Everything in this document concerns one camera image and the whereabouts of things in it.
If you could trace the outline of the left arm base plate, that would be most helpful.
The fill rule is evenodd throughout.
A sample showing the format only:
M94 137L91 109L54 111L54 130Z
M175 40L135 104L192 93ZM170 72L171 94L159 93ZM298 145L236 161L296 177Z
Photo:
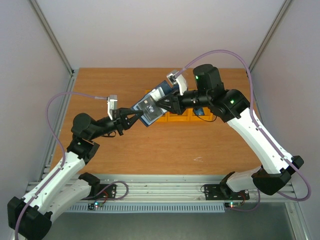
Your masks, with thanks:
M100 199L115 199L117 185L111 184L108 186L107 184L96 184L91 186L89 195L84 197L82 200L100 200Z

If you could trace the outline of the blue card holder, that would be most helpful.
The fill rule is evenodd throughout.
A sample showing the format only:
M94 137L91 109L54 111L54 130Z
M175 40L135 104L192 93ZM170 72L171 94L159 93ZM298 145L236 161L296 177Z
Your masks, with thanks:
M131 109L143 111L143 115L139 119L146 127L149 127L167 112L167 110L157 106L156 101L177 89L179 89L178 86L170 86L164 80L152 90L147 90L142 99L135 103Z

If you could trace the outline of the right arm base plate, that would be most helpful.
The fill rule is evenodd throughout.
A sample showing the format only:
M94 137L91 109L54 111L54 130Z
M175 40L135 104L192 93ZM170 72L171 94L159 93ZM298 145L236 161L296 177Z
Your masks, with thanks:
M207 201L247 201L250 199L249 192L242 190L240 192L232 192L229 196L225 196L220 189L219 184L204 184L200 187L200 191L204 194Z

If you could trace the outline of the blue credit card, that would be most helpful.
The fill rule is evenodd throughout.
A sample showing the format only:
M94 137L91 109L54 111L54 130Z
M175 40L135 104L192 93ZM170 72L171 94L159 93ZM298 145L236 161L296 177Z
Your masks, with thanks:
M202 108L194 109L193 112L197 116L204 116L205 115L205 112Z

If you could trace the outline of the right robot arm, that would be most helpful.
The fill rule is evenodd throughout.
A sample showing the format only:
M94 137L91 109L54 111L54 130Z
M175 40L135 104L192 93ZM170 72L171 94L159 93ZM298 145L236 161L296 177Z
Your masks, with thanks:
M167 75L177 90L156 101L156 106L181 115L186 109L208 108L210 112L233 128L253 150L261 166L243 172L232 171L219 183L221 194L229 199L238 192L258 189L272 196L281 190L303 164L299 156L293 156L275 141L261 124L256 113L250 110L250 102L237 89L225 89L217 67L202 64L193 69L196 89L188 85L177 70Z

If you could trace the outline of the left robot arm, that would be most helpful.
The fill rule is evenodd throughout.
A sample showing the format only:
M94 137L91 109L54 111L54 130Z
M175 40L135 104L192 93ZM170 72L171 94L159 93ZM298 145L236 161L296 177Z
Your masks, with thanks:
M94 120L86 113L73 119L72 141L60 162L22 198L13 197L7 204L8 225L14 238L42 240L57 218L76 202L96 199L101 193L100 181L84 173L69 187L66 184L95 156L99 144L93 140L113 132L122 135L143 115L142 110L117 109L112 117Z

